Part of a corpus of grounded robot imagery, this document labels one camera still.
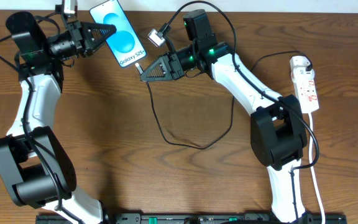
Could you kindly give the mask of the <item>blue Galaxy smartphone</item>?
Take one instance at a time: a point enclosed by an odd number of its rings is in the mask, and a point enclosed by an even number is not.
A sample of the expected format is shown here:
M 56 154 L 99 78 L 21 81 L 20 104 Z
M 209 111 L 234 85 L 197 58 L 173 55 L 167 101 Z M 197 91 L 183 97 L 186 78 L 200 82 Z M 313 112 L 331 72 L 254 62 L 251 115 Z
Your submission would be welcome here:
M 129 66 L 147 55 L 117 0 L 109 0 L 98 4 L 92 7 L 89 13 L 96 23 L 116 27 L 116 33 L 110 36 L 106 42 L 121 67 Z

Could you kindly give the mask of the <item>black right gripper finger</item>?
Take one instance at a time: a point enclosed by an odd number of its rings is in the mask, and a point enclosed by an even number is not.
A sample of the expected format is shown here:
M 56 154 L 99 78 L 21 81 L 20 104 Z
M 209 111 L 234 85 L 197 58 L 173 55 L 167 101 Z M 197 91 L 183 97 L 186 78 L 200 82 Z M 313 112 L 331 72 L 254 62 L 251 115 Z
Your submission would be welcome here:
M 159 76 L 159 77 L 155 77 L 155 76 L 152 76 L 151 73 L 143 73 L 141 76 L 140 76 L 140 79 L 143 81 L 143 82 L 159 82 L 159 81 L 171 81 L 173 80 L 172 76 L 171 75 L 163 75 L 163 76 Z
M 155 59 L 145 70 L 143 73 L 151 73 L 152 76 L 159 77 L 165 74 L 171 74 L 172 69 L 169 66 L 169 58 L 167 55 L 160 55 L 157 59 Z

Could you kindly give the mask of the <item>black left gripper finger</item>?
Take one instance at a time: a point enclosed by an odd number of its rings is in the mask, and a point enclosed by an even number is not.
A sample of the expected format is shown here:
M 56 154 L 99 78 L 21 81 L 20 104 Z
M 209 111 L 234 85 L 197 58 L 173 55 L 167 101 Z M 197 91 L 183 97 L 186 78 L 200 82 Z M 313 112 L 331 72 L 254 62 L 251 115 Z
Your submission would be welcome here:
M 106 40 L 116 33 L 116 26 L 91 22 L 80 22 L 85 40 Z
M 102 38 L 99 40 L 93 39 L 85 39 L 84 40 L 84 51 L 83 56 L 89 57 L 93 55 L 96 51 L 98 51 L 104 44 L 106 43 L 106 39 Z

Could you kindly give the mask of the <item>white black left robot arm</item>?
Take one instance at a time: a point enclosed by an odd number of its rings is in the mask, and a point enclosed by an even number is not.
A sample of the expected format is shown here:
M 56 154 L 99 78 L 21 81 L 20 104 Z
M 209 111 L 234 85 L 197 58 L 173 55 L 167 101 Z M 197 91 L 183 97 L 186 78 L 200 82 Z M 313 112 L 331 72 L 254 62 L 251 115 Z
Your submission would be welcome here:
M 77 57 L 93 55 L 116 32 L 111 24 L 70 21 L 46 36 L 40 23 L 51 16 L 27 11 L 6 20 L 18 47 L 11 67 L 22 90 L 16 118 L 0 138 L 0 176 L 17 206 L 55 212 L 71 223 L 114 223 L 98 200 L 80 189 L 73 164 L 53 133 L 55 109 L 63 90 L 63 69 Z

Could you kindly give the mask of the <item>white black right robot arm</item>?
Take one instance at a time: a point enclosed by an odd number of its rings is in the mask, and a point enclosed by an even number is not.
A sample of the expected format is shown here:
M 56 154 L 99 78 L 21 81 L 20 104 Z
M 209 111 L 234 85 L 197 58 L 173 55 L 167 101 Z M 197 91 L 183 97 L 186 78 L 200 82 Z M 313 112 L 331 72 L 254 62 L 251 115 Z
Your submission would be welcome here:
M 168 52 L 140 72 L 140 79 L 146 83 L 178 80 L 197 68 L 225 87 L 250 116 L 250 144 L 268 170 L 273 215 L 282 223 L 297 222 L 305 208 L 295 168 L 301 164 L 307 140 L 299 101 L 264 85 L 244 66 L 232 47 L 218 42 L 205 10 L 185 14 L 183 22 L 191 45 L 180 50 L 175 50 L 167 37 L 169 24 L 149 32 L 149 40 L 157 47 L 166 44 Z

